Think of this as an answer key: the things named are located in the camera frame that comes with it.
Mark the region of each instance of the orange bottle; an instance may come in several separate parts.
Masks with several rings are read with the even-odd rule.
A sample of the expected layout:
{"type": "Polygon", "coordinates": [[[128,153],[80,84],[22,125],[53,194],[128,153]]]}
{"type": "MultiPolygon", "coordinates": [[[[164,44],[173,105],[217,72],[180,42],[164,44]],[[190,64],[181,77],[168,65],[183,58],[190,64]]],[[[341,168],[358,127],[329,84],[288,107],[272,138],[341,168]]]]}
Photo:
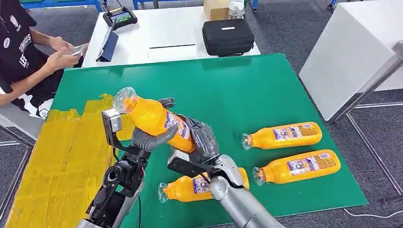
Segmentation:
{"type": "Polygon", "coordinates": [[[243,134],[242,146],[275,149],[291,146],[313,145],[322,139],[322,131],[315,122],[294,123],[267,127],[253,134],[243,134]]]}
{"type": "Polygon", "coordinates": [[[254,167],[252,175],[260,186],[265,182],[284,184],[326,176],[339,169],[340,160],[336,153],[331,150],[319,150],[277,159],[263,168],[254,167]]]}
{"type": "Polygon", "coordinates": [[[126,87],[115,95],[113,107],[128,114],[136,127],[150,135],[162,134],[170,126],[178,125],[178,132],[168,141],[168,144],[187,153],[194,150],[189,126],[177,115],[164,108],[158,101],[143,99],[137,96],[133,88],[126,87]]]}
{"type": "MultiPolygon", "coordinates": [[[[239,168],[239,171],[243,179],[243,186],[249,189],[249,181],[245,169],[239,168]]],[[[160,183],[158,186],[158,197],[162,203],[172,199],[181,202],[191,202],[213,198],[210,194],[208,182],[201,175],[194,178],[183,176],[169,184],[160,183]]]]}

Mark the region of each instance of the person's arm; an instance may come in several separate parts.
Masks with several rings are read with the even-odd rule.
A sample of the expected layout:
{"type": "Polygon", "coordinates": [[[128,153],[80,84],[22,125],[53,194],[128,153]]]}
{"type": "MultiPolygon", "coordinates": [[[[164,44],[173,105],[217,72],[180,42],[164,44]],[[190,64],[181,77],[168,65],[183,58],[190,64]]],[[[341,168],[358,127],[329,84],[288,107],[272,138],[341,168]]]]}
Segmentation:
{"type": "Polygon", "coordinates": [[[55,49],[56,51],[60,51],[62,47],[67,47],[68,49],[73,49],[74,46],[69,42],[66,42],[62,39],[62,37],[52,37],[46,34],[40,33],[34,29],[31,29],[31,36],[34,44],[49,46],[55,49]]]}
{"type": "Polygon", "coordinates": [[[3,94],[0,94],[0,105],[8,104],[17,99],[55,71],[77,64],[80,56],[64,56],[63,54],[66,51],[67,48],[64,47],[60,51],[53,53],[41,69],[27,78],[11,84],[9,91],[4,91],[3,89],[3,94]]]}
{"type": "Polygon", "coordinates": [[[39,44],[39,45],[44,45],[44,46],[49,46],[50,47],[50,41],[54,37],[48,36],[46,34],[40,33],[36,30],[30,29],[31,30],[31,36],[32,40],[34,41],[34,44],[39,44]]]}
{"type": "Polygon", "coordinates": [[[53,72],[49,67],[44,65],[37,72],[31,74],[29,77],[22,79],[10,85],[12,92],[0,95],[0,105],[5,105],[17,99],[22,94],[26,93],[32,87],[36,86],[39,82],[51,75],[53,72]]]}

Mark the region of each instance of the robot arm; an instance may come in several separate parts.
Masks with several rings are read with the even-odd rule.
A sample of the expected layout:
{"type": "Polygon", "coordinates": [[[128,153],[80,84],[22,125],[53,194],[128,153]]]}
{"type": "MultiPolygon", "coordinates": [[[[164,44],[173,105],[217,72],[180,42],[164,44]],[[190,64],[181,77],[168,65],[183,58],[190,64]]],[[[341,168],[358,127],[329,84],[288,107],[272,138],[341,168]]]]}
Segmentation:
{"type": "MultiPolygon", "coordinates": [[[[163,99],[163,105],[172,105],[172,99],[163,99]]],[[[124,151],[121,159],[110,167],[105,175],[101,188],[89,205],[87,219],[82,219],[77,228],[118,228],[144,188],[145,168],[148,158],[157,146],[166,143],[178,131],[172,126],[166,132],[150,136],[135,129],[132,144],[124,147],[116,136],[122,129],[121,115],[114,108],[103,111],[106,141],[109,145],[124,151]]]]}
{"type": "Polygon", "coordinates": [[[191,178],[207,172],[210,193],[228,212],[239,228],[284,228],[243,186],[242,176],[234,160],[220,154],[211,128],[184,117],[192,131],[196,151],[188,155],[174,150],[168,168],[191,178]]]}
{"type": "Polygon", "coordinates": [[[228,212],[240,228],[284,228],[264,206],[243,187],[242,177],[234,160],[221,155],[213,166],[209,184],[210,193],[228,212]]]}

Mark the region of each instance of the smartphone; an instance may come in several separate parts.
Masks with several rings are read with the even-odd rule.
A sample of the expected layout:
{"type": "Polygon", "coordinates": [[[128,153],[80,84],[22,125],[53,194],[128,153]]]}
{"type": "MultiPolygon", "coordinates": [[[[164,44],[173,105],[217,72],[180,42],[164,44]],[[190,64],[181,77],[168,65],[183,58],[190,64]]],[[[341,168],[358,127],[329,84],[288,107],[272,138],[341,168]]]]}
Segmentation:
{"type": "Polygon", "coordinates": [[[83,45],[79,45],[77,47],[74,47],[74,49],[71,51],[71,54],[68,54],[66,56],[76,56],[76,55],[83,55],[83,45]]]}

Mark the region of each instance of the white bottle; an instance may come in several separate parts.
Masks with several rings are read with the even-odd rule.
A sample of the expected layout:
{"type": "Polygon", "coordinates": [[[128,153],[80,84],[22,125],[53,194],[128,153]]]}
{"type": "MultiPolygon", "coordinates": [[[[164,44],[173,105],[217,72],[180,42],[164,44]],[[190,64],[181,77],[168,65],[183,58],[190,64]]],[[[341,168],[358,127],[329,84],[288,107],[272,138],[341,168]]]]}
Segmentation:
{"type": "Polygon", "coordinates": [[[230,0],[228,19],[240,19],[244,14],[244,0],[230,0]]]}

